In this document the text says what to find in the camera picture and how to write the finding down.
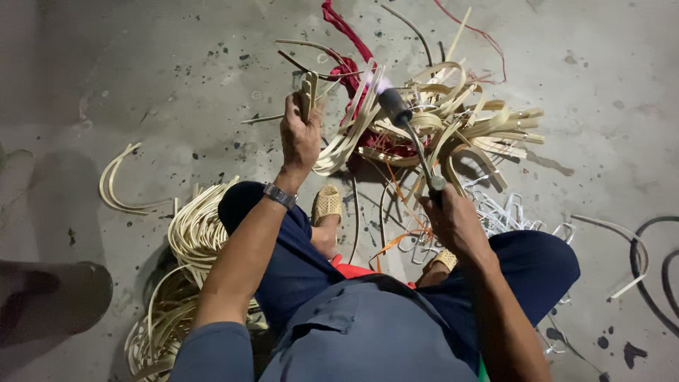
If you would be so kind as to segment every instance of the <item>left hand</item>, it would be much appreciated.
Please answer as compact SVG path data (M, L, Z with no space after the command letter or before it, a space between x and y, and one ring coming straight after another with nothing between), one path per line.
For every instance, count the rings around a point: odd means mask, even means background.
M323 104L317 103L308 123L301 119L301 95L294 92L285 98L285 116L280 121L283 146L283 166L274 184L285 192L297 194L297 189L311 172L320 154L320 129Z

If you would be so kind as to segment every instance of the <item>green object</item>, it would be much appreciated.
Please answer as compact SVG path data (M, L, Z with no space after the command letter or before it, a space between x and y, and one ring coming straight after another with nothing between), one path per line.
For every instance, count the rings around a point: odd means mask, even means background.
M490 382L488 378L488 373L485 371L485 364L483 363L483 358L479 356L479 382Z

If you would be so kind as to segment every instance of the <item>forearm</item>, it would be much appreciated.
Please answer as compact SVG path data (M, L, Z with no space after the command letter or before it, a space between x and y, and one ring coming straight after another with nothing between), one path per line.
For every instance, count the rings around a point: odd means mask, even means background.
M490 249L465 264L480 349L491 381L551 381L540 343Z
M297 193L297 187L281 177L274 183L288 193ZM245 322L250 299L271 260L286 212L280 203L263 197L241 221L200 291L194 327L219 321Z

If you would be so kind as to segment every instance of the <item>hand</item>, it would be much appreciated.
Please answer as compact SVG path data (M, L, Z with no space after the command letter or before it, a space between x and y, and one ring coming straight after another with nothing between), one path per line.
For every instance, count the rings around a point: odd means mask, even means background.
M488 260L497 261L479 222L474 202L459 196L450 183L442 193L443 211L429 198L420 198L420 204L442 244L462 262L482 265Z
M297 189L309 175L320 154L320 129L324 105L316 104L310 113L308 123L301 119L300 105L299 92L286 97L285 116L280 121L283 166L274 183L291 194L297 194Z

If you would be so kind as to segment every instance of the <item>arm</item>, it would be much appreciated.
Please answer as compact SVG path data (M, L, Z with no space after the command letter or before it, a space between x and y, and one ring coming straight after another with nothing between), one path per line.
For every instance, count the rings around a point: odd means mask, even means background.
M500 271L474 203L458 196L451 184L443 190L443 211L420 199L434 232L457 255L465 281L475 291L483 361L491 381L551 381L549 368L528 318Z
M280 123L283 166L274 184L288 194L297 190L320 153L322 105L312 110L308 124L299 117L297 93L285 99ZM200 291L194 328L213 322L245 323L248 305L271 259L280 223L287 209L263 197L240 223L215 260Z

